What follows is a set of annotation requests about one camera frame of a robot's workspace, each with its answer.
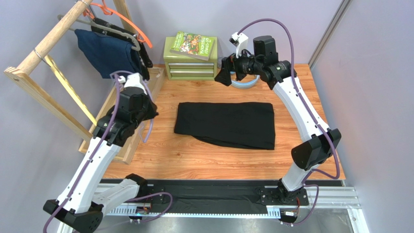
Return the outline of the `black trousers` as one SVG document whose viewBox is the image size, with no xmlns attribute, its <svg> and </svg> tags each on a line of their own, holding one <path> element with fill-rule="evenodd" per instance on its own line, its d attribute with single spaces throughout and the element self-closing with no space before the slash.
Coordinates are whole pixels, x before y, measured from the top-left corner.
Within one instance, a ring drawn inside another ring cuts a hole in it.
<svg viewBox="0 0 414 233">
<path fill-rule="evenodd" d="M 174 133 L 221 147 L 274 150 L 275 114 L 265 102 L 182 102 Z"/>
</svg>

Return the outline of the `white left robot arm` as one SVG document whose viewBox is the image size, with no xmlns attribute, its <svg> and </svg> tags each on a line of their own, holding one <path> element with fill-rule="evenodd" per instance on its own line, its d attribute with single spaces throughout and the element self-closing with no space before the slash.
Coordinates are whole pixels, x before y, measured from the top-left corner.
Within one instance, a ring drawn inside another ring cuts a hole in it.
<svg viewBox="0 0 414 233">
<path fill-rule="evenodd" d="M 120 204 L 138 197 L 148 182 L 130 174 L 119 184 L 96 194 L 101 179 L 127 139 L 142 121 L 158 115 L 156 105 L 143 87 L 125 87 L 116 104 L 99 119 L 88 152 L 66 189 L 57 199 L 47 200 L 43 211 L 79 233 L 93 233 Z"/>
</svg>

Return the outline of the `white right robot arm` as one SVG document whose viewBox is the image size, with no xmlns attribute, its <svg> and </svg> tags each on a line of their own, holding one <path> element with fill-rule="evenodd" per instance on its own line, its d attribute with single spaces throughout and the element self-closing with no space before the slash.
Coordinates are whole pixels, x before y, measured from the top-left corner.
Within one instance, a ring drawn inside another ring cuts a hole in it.
<svg viewBox="0 0 414 233">
<path fill-rule="evenodd" d="M 270 35 L 254 38 L 254 54 L 247 50 L 245 34 L 234 33 L 229 41 L 236 46 L 236 52 L 222 59 L 221 70 L 214 80 L 230 86 L 231 72 L 238 81 L 248 74 L 258 75 L 282 100 L 299 130 L 302 144 L 291 150 L 293 164 L 278 181 L 273 195 L 278 202 L 290 204 L 300 197 L 310 174 L 333 155 L 341 133 L 320 118 L 291 62 L 279 60 L 275 40 Z"/>
</svg>

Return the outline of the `purple hanger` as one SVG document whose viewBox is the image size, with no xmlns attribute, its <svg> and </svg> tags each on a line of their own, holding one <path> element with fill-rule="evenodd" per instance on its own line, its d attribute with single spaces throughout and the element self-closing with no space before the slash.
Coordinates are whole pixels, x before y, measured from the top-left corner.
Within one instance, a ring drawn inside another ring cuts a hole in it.
<svg viewBox="0 0 414 233">
<path fill-rule="evenodd" d="M 146 136 L 142 135 L 143 129 L 138 131 L 142 142 L 146 143 L 153 129 L 154 118 L 158 115 L 147 81 L 140 73 L 125 70 L 115 71 L 110 77 L 115 80 L 118 88 L 123 88 L 117 97 L 115 119 L 120 120 L 126 131 L 131 133 L 134 133 L 143 121 L 149 120 L 150 126 Z"/>
</svg>

